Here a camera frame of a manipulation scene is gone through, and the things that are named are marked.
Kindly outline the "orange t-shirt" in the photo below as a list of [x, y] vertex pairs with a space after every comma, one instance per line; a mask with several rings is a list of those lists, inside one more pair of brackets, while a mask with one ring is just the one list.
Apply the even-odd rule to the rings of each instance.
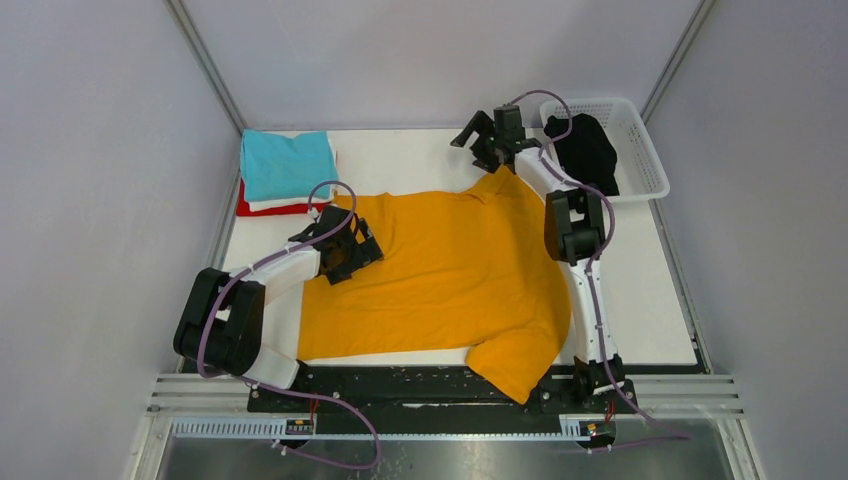
[[571, 304], [543, 240], [539, 196], [507, 169], [459, 193], [339, 198], [383, 258], [303, 291], [303, 361], [465, 348], [466, 364], [517, 403], [559, 355]]

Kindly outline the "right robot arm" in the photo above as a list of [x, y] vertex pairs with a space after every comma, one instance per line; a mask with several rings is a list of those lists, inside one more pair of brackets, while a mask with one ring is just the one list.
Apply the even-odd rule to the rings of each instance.
[[577, 334], [565, 391], [583, 410], [601, 410], [626, 380], [600, 288], [601, 254], [615, 229], [608, 199], [554, 163], [543, 143], [526, 134], [516, 105], [498, 107], [491, 115], [475, 112], [450, 145], [469, 148], [473, 164], [488, 173], [510, 169], [544, 202], [544, 243], [564, 270]]

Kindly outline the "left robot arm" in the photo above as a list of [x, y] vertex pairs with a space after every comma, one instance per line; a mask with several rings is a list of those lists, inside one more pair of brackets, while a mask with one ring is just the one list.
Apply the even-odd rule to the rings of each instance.
[[174, 351], [210, 378], [237, 377], [266, 390], [288, 411], [309, 401], [299, 361], [263, 343], [266, 308], [281, 295], [322, 277], [336, 285], [383, 259], [366, 219], [326, 206], [278, 251], [233, 271], [213, 267], [195, 277], [173, 337]]

